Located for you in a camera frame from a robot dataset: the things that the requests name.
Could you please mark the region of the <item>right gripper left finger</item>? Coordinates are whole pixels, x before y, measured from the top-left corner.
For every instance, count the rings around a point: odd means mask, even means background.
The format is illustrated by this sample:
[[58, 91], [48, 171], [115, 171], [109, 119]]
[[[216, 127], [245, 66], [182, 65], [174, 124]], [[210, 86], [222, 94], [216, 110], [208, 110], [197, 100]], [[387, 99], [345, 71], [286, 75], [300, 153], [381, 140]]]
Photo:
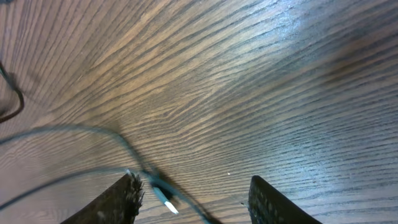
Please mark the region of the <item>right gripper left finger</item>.
[[133, 224], [143, 195], [140, 177], [126, 174], [61, 224]]

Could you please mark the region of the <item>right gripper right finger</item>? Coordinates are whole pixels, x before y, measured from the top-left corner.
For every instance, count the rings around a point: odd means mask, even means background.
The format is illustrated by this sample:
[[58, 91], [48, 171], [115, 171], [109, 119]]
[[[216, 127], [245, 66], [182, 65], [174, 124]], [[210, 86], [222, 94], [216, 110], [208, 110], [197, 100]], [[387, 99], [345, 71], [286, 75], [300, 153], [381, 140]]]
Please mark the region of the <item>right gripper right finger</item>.
[[251, 178], [248, 210], [253, 224], [321, 224], [258, 175]]

